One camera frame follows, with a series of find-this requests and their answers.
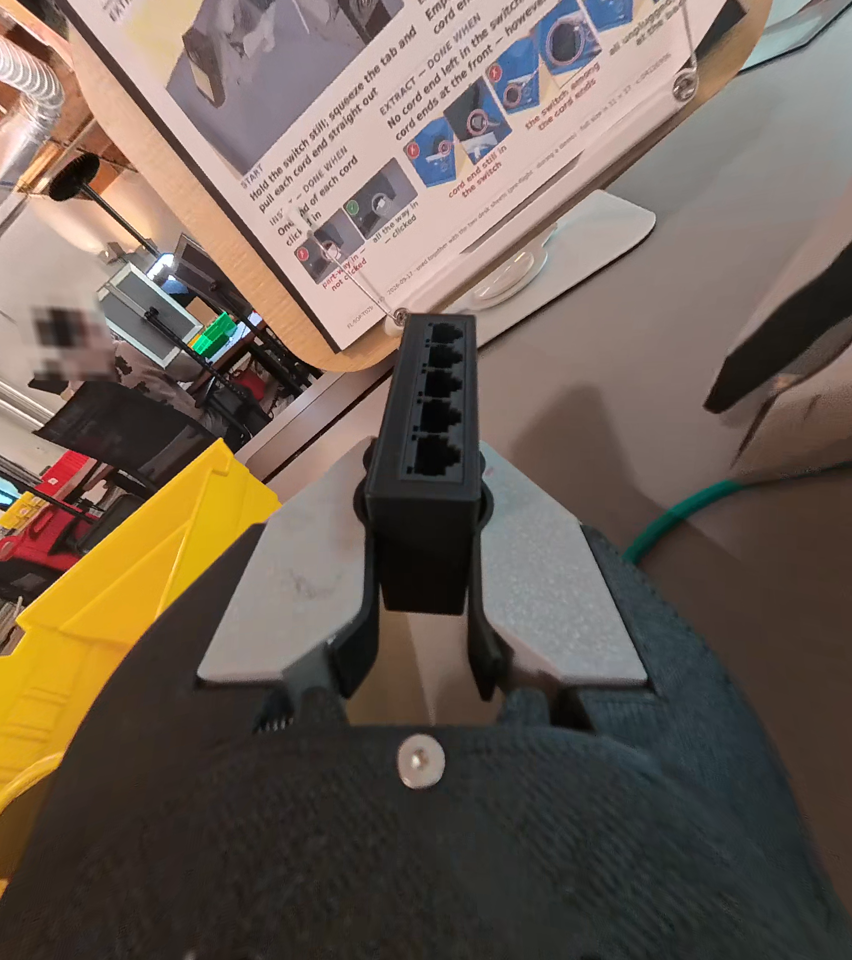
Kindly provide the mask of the black network switch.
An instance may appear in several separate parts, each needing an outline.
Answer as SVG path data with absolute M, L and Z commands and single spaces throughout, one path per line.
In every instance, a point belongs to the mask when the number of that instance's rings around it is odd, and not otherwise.
M 410 315 L 362 490 L 387 610 L 464 611 L 483 466 L 476 319 Z

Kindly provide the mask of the black floor lamp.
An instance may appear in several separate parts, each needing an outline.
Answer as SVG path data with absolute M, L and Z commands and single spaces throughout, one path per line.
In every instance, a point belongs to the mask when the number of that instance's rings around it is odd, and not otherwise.
M 160 251 L 153 241 L 145 237 L 144 234 L 141 234 L 131 222 L 127 221 L 92 188 L 92 181 L 98 174 L 99 167 L 99 156 L 95 153 L 85 151 L 68 162 L 49 181 L 46 189 L 47 196 L 56 203 L 63 203 L 77 196 L 85 197 L 99 207 L 130 237 L 135 239 L 139 246 L 142 246 L 157 258 L 160 255 Z

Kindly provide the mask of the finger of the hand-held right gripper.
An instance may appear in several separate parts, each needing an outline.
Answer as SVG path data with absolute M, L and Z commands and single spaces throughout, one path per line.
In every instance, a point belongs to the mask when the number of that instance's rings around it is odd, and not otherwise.
M 794 476 L 852 461 L 852 343 L 756 417 L 733 476 Z
M 810 378 L 852 343 L 852 181 L 793 262 L 799 282 L 723 360 L 704 402 L 725 413 L 761 388 L 773 395 Z

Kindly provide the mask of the small green box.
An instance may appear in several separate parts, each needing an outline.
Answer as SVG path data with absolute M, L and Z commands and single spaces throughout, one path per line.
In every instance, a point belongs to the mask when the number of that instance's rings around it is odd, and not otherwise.
M 235 340 L 238 329 L 239 325 L 229 313 L 220 313 L 190 343 L 191 350 L 200 357 L 213 359 Z

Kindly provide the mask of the yellow plastic bin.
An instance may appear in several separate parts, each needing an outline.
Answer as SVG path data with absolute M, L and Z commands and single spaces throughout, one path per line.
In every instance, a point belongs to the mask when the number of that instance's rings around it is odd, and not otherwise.
M 45 785 L 153 622 L 279 508 L 217 440 L 19 615 L 23 636 L 0 655 L 0 816 Z

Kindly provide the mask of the grey flat panel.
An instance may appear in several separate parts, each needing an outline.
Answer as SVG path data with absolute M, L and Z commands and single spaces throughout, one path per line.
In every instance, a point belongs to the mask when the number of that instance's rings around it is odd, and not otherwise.
M 852 1 L 773 1 L 755 48 L 740 73 L 792 54 L 815 40 Z

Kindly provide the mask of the red storage bin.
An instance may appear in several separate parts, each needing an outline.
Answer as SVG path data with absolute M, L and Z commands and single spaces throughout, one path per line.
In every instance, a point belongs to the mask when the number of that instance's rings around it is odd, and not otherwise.
M 65 572 L 81 559 L 80 544 L 98 517 L 70 497 L 94 464 L 68 451 L 21 493 L 0 516 L 0 561 L 23 560 Z

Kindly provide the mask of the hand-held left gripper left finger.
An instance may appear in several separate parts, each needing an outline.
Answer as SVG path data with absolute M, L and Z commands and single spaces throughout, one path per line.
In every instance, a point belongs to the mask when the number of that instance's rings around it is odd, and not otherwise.
M 379 588 L 360 516 L 359 442 L 265 523 L 196 676 L 350 699 L 379 650 Z

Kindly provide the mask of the black mesh chair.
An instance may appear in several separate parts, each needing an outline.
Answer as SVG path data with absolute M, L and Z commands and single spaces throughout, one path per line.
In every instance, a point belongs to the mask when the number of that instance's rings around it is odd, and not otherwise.
M 106 381 L 81 384 L 33 434 L 154 486 L 165 485 L 217 441 L 191 416 Z

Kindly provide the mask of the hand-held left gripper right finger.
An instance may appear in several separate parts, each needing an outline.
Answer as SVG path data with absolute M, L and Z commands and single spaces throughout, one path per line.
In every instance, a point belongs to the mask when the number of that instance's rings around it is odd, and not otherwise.
M 467 655 L 480 698 L 644 687 L 647 670 L 580 522 L 486 442 L 480 461 L 467 587 Z

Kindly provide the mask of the white display stand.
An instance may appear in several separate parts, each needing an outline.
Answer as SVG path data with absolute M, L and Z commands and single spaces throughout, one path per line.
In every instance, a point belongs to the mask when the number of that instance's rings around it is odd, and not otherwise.
M 626 257 L 654 231 L 651 210 L 596 190 L 442 309 L 475 318 L 479 347 Z

